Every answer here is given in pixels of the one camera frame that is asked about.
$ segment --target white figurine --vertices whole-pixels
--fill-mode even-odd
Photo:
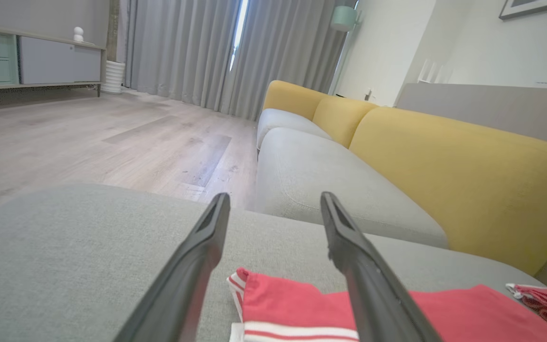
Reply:
[[[73,29],[73,32],[75,33],[73,35],[73,40],[82,42],[83,41],[83,29],[78,26],[78,27]]]

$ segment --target white cabinet door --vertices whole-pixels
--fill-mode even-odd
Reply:
[[[75,81],[75,46],[58,41],[19,37],[21,83],[65,84]]]
[[[100,52],[98,48],[76,46],[73,56],[74,82],[100,81]]]

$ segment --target sofa fabric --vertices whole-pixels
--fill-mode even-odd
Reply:
[[[328,95],[283,81],[272,81],[267,88],[263,109],[275,108],[313,119],[321,99]]]
[[[265,138],[265,134],[276,127],[291,128],[293,130],[317,135],[325,139],[332,139],[330,135],[322,130],[322,128],[319,128],[315,123],[312,123],[301,115],[268,108],[261,113],[259,124],[256,128],[257,150],[261,149],[261,143],[263,142],[263,138]]]
[[[327,96],[318,104],[312,121],[332,140],[347,148],[360,120],[375,107],[375,104],[366,101]]]
[[[547,142],[380,107],[349,150],[430,214],[451,249],[530,275],[547,261]]]
[[[100,185],[25,195],[0,208],[0,342],[110,342],[206,204]],[[369,236],[408,290],[508,282],[543,286],[482,257]],[[346,290],[324,227],[232,210],[196,341],[228,340],[238,321],[226,277],[237,267]]]
[[[432,217],[345,147],[288,128],[270,130],[256,171],[256,211],[322,223],[323,191],[337,195],[363,232],[447,247]]]

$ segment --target wooden floor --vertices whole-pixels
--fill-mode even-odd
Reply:
[[[0,106],[0,203],[100,183],[250,210],[255,141],[252,121],[135,91]]]

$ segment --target white wall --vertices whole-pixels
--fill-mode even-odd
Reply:
[[[73,39],[80,26],[85,41],[105,46],[108,21],[109,0],[0,0],[0,28]]]
[[[392,106],[404,84],[435,0],[360,0],[361,24],[341,73],[336,93]]]
[[[547,82],[547,12],[501,21],[506,0],[477,0],[450,59],[450,83],[537,86]]]
[[[406,74],[405,84],[415,83],[426,60],[447,65],[475,0],[436,0],[419,48]]]

